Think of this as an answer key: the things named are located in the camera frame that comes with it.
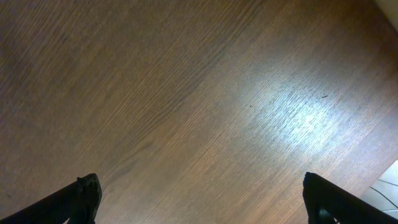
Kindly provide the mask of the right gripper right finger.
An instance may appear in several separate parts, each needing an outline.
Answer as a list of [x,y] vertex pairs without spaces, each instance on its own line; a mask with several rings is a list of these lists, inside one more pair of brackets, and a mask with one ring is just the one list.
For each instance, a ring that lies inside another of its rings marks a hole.
[[302,195],[308,224],[397,224],[396,218],[315,173],[305,174]]

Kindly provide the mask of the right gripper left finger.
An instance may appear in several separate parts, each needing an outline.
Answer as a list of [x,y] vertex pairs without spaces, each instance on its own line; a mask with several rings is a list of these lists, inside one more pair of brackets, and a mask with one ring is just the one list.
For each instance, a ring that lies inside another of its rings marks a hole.
[[1,220],[1,224],[95,224],[102,189],[98,176],[88,174],[72,184]]

